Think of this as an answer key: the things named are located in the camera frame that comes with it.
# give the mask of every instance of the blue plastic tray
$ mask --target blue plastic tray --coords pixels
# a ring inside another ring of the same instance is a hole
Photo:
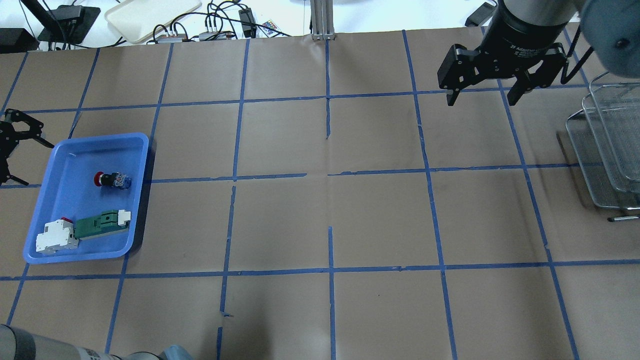
[[[149,140],[145,134],[77,138],[58,143],[51,152],[22,255],[29,264],[108,259],[123,256],[133,245]],[[96,172],[122,172],[131,176],[129,189],[93,183]],[[73,221],[100,215],[105,210],[131,211],[129,230],[80,241],[77,249],[51,255],[36,252],[36,237],[44,224],[61,217]]]

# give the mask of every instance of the table surface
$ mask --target table surface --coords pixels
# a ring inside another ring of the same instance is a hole
[[[28,266],[50,150],[22,142],[10,168],[31,185],[0,186],[0,319],[121,356],[177,343],[197,359],[636,358],[640,223],[593,206],[564,128],[602,67],[516,106],[494,80],[448,107],[440,60],[480,39],[0,56],[2,110],[40,119],[49,141],[156,145],[137,252]]]

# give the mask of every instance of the white tray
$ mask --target white tray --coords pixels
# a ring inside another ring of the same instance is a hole
[[[104,13],[104,18],[128,42],[136,43],[150,37],[154,26],[169,25],[176,16],[200,5],[200,0],[125,0]]]

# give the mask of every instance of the white circuit breaker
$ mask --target white circuit breaker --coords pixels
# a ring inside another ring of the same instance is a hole
[[[36,237],[36,251],[41,254],[53,254],[60,249],[76,249],[78,239],[74,235],[74,225],[64,219],[48,222],[44,233]]]

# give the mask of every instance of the wire rack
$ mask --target wire rack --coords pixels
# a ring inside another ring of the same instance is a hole
[[[640,81],[612,79],[605,72],[590,82],[566,128],[594,204],[640,209]]]

